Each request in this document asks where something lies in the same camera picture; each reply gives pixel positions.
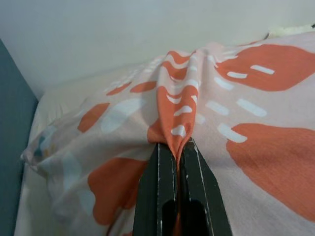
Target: orange shape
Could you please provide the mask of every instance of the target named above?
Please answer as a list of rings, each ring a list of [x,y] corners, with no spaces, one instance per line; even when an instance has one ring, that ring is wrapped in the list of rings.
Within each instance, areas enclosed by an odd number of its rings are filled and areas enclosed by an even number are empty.
[[[139,179],[147,161],[114,158],[89,174],[88,184],[95,195],[93,216],[97,223],[110,225],[119,208],[136,203]]]
[[[177,64],[183,64],[183,63],[189,61],[189,58],[190,58],[190,55],[184,57],[175,51],[169,51],[167,54],[171,55]]]
[[[120,93],[120,92],[123,91],[125,88],[127,88],[130,84],[131,84],[131,82],[126,83],[126,84],[124,84],[124,85],[122,85],[122,86],[120,86],[120,87],[117,87],[117,88],[111,90],[110,92],[108,92],[106,95],[107,95],[107,96],[111,96],[111,95],[115,95],[115,94],[117,94],[117,93]]]
[[[133,87],[130,92],[141,93],[154,89],[157,86],[156,81],[144,82]]]
[[[78,130],[81,132],[88,131],[106,111],[110,103],[100,103],[91,108],[82,116]]]
[[[315,131],[263,124],[239,124],[248,139],[228,141],[236,164],[259,187],[315,222]]]
[[[187,67],[176,69],[169,61],[165,61],[161,66],[164,66],[167,69],[169,76],[177,80],[183,80],[187,73]]]
[[[159,119],[156,120],[148,129],[147,138],[149,143],[164,143],[166,144],[166,139],[163,135],[163,130],[161,127],[161,122]]]
[[[194,95],[198,96],[198,90],[194,86],[186,86],[176,96],[181,97],[180,102],[174,104],[168,97],[175,96],[170,95],[164,86],[157,89],[159,119],[148,129],[148,142],[167,143],[178,163],[193,130],[196,113],[196,103],[192,99]]]
[[[258,70],[253,68],[255,65],[260,66]],[[217,66],[217,71],[227,80],[264,91],[282,91],[315,72],[315,54],[297,47],[265,44],[245,49],[237,58]],[[235,78],[231,72],[246,77]]]

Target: clip jaw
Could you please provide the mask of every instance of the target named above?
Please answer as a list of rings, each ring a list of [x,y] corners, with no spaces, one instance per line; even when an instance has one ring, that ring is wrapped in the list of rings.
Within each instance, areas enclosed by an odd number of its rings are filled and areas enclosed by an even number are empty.
[[[217,180],[191,138],[180,160],[180,205],[176,161],[157,144],[140,181],[134,236],[172,236],[180,208],[182,235],[232,236]]]

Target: white stripe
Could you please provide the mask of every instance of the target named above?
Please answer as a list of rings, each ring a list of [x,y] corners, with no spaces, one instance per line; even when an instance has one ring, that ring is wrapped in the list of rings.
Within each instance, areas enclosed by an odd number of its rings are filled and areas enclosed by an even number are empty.
[[[238,58],[238,56],[225,56],[224,57],[225,60],[236,59],[236,58]]]
[[[236,79],[245,79],[247,77],[247,74],[237,73],[234,71],[229,71],[227,75]]]
[[[191,112],[192,112],[192,108],[190,106],[183,106],[181,109],[179,109],[178,111],[174,113],[174,116],[177,117],[181,115],[182,113],[191,113]]]
[[[264,117],[267,115],[267,112],[260,108],[259,106],[245,100],[245,99],[238,99],[237,100],[237,105],[239,105],[241,108],[245,109],[246,111],[254,114],[257,117]]]
[[[199,82],[193,79],[181,81],[181,83],[178,83],[176,85],[169,85],[165,88],[167,89],[170,95],[174,96],[180,94],[183,91],[184,87],[186,86],[193,86],[197,90],[199,90]]]
[[[263,73],[266,73],[266,74],[269,74],[269,75],[272,75],[275,72],[274,70],[266,68],[266,67],[263,67],[261,65],[252,65],[251,69],[258,70],[260,72],[263,72]]]
[[[181,124],[176,126],[175,128],[173,128],[171,130],[171,134],[172,135],[180,135],[180,136],[182,136],[184,138],[186,136],[185,126],[183,126]]]
[[[212,64],[215,66],[215,68],[218,67],[213,55],[207,56],[207,59],[212,62]]]
[[[232,85],[232,84],[230,84],[228,82],[225,82],[224,80],[222,80],[219,77],[215,77],[214,80],[220,87],[222,87],[222,88],[224,88],[226,90],[232,90],[234,88],[234,85]]]
[[[71,152],[66,152],[62,158],[63,163],[63,188],[70,189],[80,179],[82,168]]]
[[[191,67],[189,67],[189,70],[198,71],[198,68],[196,66],[192,65]]]
[[[134,112],[139,110],[146,101],[141,98],[132,98],[122,101],[109,109],[101,122],[101,130],[104,134],[109,134],[122,126]]]
[[[197,104],[197,96],[196,96],[196,95],[193,95],[193,96],[191,96],[191,98],[192,98],[193,101]]]
[[[235,54],[235,51],[226,51],[222,53],[223,55]]]
[[[223,116],[227,116],[229,114],[229,110],[226,107],[222,106],[221,104],[215,101],[207,102],[206,107]]]
[[[239,133],[236,133],[229,126],[227,126],[226,124],[223,124],[223,123],[221,123],[218,126],[218,131],[223,136],[225,136],[229,140],[236,142],[236,143],[242,143],[242,142],[245,142],[247,140],[247,137],[240,135]]]
[[[170,97],[168,95],[166,95],[166,97],[171,103],[174,103],[174,104],[178,104],[182,100],[182,97],[180,97],[180,98],[173,98],[173,97]]]
[[[244,45],[244,46],[241,46],[242,49],[246,49],[246,48],[254,48],[254,47],[259,47],[261,46],[262,44],[250,44],[250,45]]]
[[[206,118],[203,115],[197,113],[195,117],[195,121],[197,124],[203,124],[206,121]]]

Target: black clip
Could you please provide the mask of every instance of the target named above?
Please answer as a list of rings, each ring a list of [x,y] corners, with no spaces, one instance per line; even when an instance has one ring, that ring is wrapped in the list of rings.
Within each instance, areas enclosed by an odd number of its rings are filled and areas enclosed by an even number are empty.
[[[168,146],[157,144],[140,181],[133,225],[134,236],[171,236],[181,208],[182,235],[231,236],[217,180],[193,139],[180,161],[177,198],[176,161]]]

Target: patterned fabric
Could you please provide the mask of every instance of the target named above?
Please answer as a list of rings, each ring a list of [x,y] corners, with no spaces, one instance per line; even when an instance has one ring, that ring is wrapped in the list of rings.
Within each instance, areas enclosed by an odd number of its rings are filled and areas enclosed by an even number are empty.
[[[74,235],[131,235],[154,143],[193,137],[235,236],[315,233],[315,34],[170,51],[52,123],[22,157]]]

